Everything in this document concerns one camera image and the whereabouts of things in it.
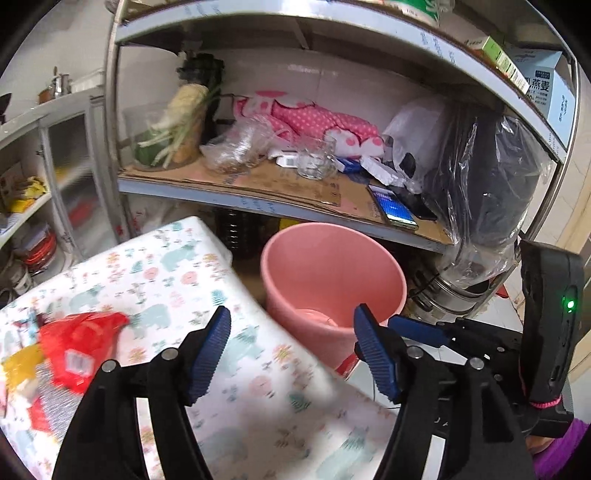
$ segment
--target metal pot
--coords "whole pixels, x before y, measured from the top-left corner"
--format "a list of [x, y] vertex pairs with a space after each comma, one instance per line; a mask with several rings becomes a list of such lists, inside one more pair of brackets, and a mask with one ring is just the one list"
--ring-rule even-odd
[[453, 322], [457, 317], [469, 315], [490, 286], [484, 281], [465, 290], [441, 278], [437, 270], [425, 261], [416, 263], [411, 281], [407, 307], [419, 319], [428, 322]]

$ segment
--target pink plastic bucket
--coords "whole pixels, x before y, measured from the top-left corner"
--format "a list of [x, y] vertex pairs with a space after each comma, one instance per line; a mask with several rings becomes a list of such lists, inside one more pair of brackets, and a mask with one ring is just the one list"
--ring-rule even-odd
[[366, 303], [379, 322], [400, 313], [402, 269], [368, 236], [329, 223], [302, 223], [265, 246], [267, 312], [319, 360], [337, 368], [355, 345], [353, 311]]

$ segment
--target person's hand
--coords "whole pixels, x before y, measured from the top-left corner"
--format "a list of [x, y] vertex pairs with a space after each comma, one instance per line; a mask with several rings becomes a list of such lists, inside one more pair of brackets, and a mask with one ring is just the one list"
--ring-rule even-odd
[[550, 445], [552, 445], [554, 440], [555, 439], [529, 435], [525, 438], [525, 444], [527, 445], [527, 449], [529, 450], [530, 454], [536, 455], [546, 450]]

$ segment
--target glass cup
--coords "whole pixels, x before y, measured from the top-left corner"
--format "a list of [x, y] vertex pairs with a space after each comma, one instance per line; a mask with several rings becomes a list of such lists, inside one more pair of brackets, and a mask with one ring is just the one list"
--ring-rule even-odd
[[300, 137], [297, 143], [297, 172], [310, 180], [323, 180], [336, 173], [336, 140], [332, 137]]

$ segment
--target glass cabinet door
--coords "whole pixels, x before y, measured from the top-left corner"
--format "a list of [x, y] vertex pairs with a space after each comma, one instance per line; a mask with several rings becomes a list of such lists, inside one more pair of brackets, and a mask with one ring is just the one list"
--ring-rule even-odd
[[53, 166], [54, 193], [72, 244], [82, 258], [116, 245], [95, 185], [92, 140], [86, 113], [49, 125], [43, 132], [46, 160]]

